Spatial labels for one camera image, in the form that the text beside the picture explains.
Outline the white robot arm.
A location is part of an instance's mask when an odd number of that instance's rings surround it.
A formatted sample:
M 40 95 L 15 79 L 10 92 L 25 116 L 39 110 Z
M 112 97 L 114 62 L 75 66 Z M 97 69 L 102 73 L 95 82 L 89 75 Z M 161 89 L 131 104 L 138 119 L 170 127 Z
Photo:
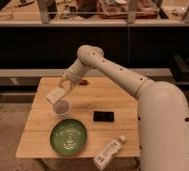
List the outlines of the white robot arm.
M 82 45 L 59 85 L 75 87 L 97 69 L 138 101 L 141 171 L 189 171 L 189 105 L 174 84 L 154 81 L 104 57 L 101 48 Z

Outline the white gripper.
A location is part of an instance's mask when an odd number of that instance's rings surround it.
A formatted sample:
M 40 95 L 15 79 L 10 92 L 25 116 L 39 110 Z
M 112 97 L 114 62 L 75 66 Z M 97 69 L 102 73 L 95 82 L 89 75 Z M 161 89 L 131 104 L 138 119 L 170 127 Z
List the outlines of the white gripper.
M 80 77 L 73 73 L 64 73 L 59 82 L 60 97 L 64 98 L 80 82 Z

